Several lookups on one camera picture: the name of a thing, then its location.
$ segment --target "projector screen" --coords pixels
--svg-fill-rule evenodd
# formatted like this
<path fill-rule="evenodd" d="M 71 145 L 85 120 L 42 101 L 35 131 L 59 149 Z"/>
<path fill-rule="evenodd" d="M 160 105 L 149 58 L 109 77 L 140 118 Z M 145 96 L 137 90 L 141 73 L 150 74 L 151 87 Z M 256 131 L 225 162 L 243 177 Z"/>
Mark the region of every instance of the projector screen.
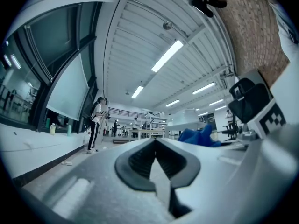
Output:
<path fill-rule="evenodd" d="M 79 120 L 87 91 L 88 84 L 79 54 L 58 80 L 47 108 L 73 120 Z"/>

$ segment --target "trash on floor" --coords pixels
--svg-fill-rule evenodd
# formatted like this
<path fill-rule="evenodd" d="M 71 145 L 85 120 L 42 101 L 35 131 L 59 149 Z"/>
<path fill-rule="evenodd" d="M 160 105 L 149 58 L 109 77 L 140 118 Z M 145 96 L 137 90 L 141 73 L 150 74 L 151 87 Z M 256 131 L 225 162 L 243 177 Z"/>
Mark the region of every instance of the trash on floor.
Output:
<path fill-rule="evenodd" d="M 73 165 L 72 162 L 68 162 L 68 161 L 63 161 L 61 164 L 66 165 L 66 166 L 72 166 Z"/>

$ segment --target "white ceiling panel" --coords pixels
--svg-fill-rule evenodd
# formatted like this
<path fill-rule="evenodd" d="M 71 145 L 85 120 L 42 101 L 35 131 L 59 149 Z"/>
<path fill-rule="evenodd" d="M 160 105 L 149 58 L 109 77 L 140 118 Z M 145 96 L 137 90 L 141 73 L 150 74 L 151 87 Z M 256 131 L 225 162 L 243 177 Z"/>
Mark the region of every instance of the white ceiling panel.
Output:
<path fill-rule="evenodd" d="M 167 109 L 174 111 L 204 107 L 218 97 L 228 99 L 219 78 L 232 65 L 227 66 L 229 48 L 221 42 L 225 29 L 217 30 L 217 17 L 208 19 L 188 1 L 120 1 L 104 59 L 105 95 L 110 100 L 163 111 L 166 104 L 180 99 Z M 163 28 L 167 21 L 172 24 L 169 30 Z M 176 40 L 184 46 L 157 73 L 153 72 L 153 66 Z M 211 82 L 216 85 L 192 94 Z M 132 99 L 138 86 L 144 89 Z"/>

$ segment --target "yellow bottle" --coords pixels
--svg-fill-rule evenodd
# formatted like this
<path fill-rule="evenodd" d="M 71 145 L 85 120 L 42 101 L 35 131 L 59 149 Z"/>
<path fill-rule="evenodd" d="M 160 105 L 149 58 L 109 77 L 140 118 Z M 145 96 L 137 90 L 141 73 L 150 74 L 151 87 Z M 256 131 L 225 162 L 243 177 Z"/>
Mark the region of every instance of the yellow bottle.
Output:
<path fill-rule="evenodd" d="M 56 126 L 55 126 L 55 124 L 52 124 L 50 127 L 50 134 L 55 135 L 55 130 L 56 130 Z"/>

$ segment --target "fluorescent light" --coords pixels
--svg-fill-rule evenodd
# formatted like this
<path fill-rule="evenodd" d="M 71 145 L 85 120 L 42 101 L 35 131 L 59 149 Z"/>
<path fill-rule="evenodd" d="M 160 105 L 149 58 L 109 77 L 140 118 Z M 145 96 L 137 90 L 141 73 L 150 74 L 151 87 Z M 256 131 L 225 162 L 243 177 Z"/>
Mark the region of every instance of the fluorescent light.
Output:
<path fill-rule="evenodd" d="M 204 91 L 205 89 L 210 88 L 210 87 L 212 87 L 212 86 L 214 86 L 214 85 L 216 85 L 215 82 L 213 82 L 213 83 L 211 83 L 211 84 L 208 84 L 208 85 L 206 85 L 205 87 L 202 87 L 202 88 L 200 88 L 199 90 L 192 92 L 192 94 L 195 95 L 195 94 L 197 94 L 197 93 L 199 93 L 199 92 L 201 92 L 201 91 Z"/>
<path fill-rule="evenodd" d="M 132 98 L 135 99 L 137 97 L 137 95 L 139 95 L 139 93 L 142 91 L 143 87 L 139 86 L 137 88 L 137 90 L 135 91 L 135 93 L 133 94 Z"/>
<path fill-rule="evenodd" d="M 223 106 L 223 107 L 217 108 L 217 109 L 215 109 L 215 110 L 220 110 L 220 109 L 223 109 L 223 108 L 225 108 L 225 107 L 226 107 L 226 105 Z"/>
<path fill-rule="evenodd" d="M 174 104 L 176 104 L 176 103 L 178 103 L 178 102 L 179 102 L 179 100 L 177 99 L 176 101 L 173 101 L 173 102 L 171 102 L 170 104 L 166 105 L 166 107 L 172 106 L 172 105 L 174 105 Z"/>
<path fill-rule="evenodd" d="M 209 104 L 209 106 L 211 106 L 211 105 L 215 105 L 215 104 L 220 103 L 220 102 L 222 102 L 222 101 L 223 101 L 223 99 L 218 100 L 218 101 L 216 101 L 216 102 L 214 102 L 214 103 Z"/>
<path fill-rule="evenodd" d="M 172 56 L 174 54 L 176 54 L 176 52 L 178 50 L 180 50 L 182 48 L 183 44 L 177 40 L 169 49 L 168 51 L 165 52 L 165 54 L 160 58 L 160 60 L 158 60 L 158 62 L 154 65 L 154 67 L 151 69 L 154 72 L 157 72 L 158 70 L 160 70 L 160 68 L 162 66 L 164 66 L 164 64 L 166 62 L 168 62 L 168 60 L 170 58 L 172 58 Z"/>
<path fill-rule="evenodd" d="M 9 60 L 9 58 L 7 57 L 7 55 L 4 55 L 4 59 L 6 60 L 6 62 L 8 63 L 8 65 L 11 66 L 10 60 Z"/>
<path fill-rule="evenodd" d="M 19 63 L 19 61 L 17 60 L 17 58 L 14 56 L 14 55 L 11 55 L 10 58 L 13 60 L 15 66 L 20 69 L 21 68 L 21 65 Z"/>

